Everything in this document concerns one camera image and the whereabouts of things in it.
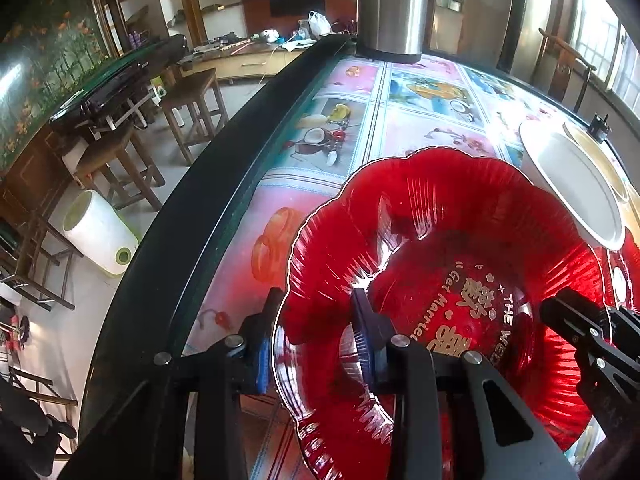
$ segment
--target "green wall painting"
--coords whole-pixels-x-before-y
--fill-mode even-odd
[[[0,43],[0,172],[108,58],[91,0],[25,0]]]

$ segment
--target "gray floor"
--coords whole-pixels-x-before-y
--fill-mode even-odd
[[[257,81],[223,86],[223,98],[229,115],[233,116],[257,91]],[[210,109],[216,107],[211,91],[206,99]],[[186,108],[183,109],[182,116],[185,120],[183,131],[186,132],[191,126]],[[166,180],[164,186],[154,188],[158,198],[164,202],[188,167],[163,114],[158,114],[156,122],[141,131],[140,137]],[[192,146],[191,152],[197,156],[205,147],[206,144]],[[116,174],[122,171],[117,164],[113,166]],[[69,205],[79,193],[79,187],[71,184],[60,200],[50,218],[50,222],[58,229]],[[139,237],[144,235],[156,217],[156,213],[146,201],[132,204],[120,213],[130,229]],[[47,238],[46,245],[49,249],[55,250],[57,243],[56,240]],[[62,270],[54,268],[47,285],[51,290],[57,291],[61,283]],[[21,367],[52,379],[61,396],[75,398],[81,403],[95,342],[119,283],[119,278],[110,278],[88,258],[75,258],[66,292],[66,298],[76,306],[74,311],[55,304],[52,311],[47,312],[22,298],[17,309],[19,314],[26,314],[31,320],[31,338],[20,352]],[[57,412],[55,406],[47,405],[46,408],[51,408],[50,413],[62,416],[62,412]],[[74,414],[76,427],[79,413],[78,408]],[[58,463],[53,476],[57,475],[61,467],[62,464]]]

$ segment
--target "stool seat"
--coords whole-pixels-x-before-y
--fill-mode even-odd
[[[138,171],[129,153],[127,153],[129,143],[133,145],[140,159],[146,165],[144,170]],[[128,179],[119,180],[111,171],[109,163],[116,158],[129,175]],[[103,196],[107,202],[112,203],[114,193],[120,197],[120,203],[112,203],[115,209],[122,209],[134,202],[146,199],[154,210],[160,211],[162,203],[152,191],[150,184],[153,179],[158,186],[163,186],[164,178],[144,144],[140,141],[132,123],[121,124],[112,132],[105,133],[99,140],[89,144],[78,162],[74,176],[86,188],[100,193],[92,178],[92,174],[95,171],[100,171],[110,184],[108,195]],[[124,189],[124,186],[132,183],[140,190],[139,193],[133,196]]]
[[[216,110],[209,110],[206,102],[204,101],[204,95],[207,90],[211,88],[213,94],[216,97],[216,103],[218,108]],[[187,133],[187,136],[182,134],[180,126],[175,119],[173,109],[187,107],[191,119],[193,120],[193,126]],[[183,77],[176,80],[173,87],[169,89],[166,95],[160,101],[160,107],[164,112],[172,134],[174,134],[175,140],[178,143],[178,147],[184,155],[187,164],[193,164],[193,155],[189,150],[189,146],[199,144],[201,142],[207,142],[222,129],[222,127],[228,121],[228,114],[226,113],[225,103],[222,99],[222,92],[216,79],[216,69],[205,70],[204,72],[198,72],[188,77]],[[218,125],[214,126],[211,116],[219,115],[220,119]],[[205,131],[202,129],[200,120],[204,122]]]

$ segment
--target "window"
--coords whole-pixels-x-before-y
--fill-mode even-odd
[[[572,46],[596,67],[595,75],[607,86],[621,38],[620,22],[606,0],[578,0]]]
[[[612,90],[640,118],[640,63],[638,50],[631,39],[626,38],[622,60]]]

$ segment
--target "metal bolt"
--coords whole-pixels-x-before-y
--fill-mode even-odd
[[[465,361],[473,365],[479,365],[482,362],[482,354],[480,352],[470,350],[465,353]]]
[[[227,348],[238,348],[244,344],[244,338],[238,334],[232,334],[225,337],[225,345]]]
[[[164,366],[171,361],[171,354],[169,352],[158,352],[154,355],[154,364],[156,366]]]
[[[396,334],[391,338],[391,344],[398,348],[407,348],[409,346],[409,338],[404,334]]]

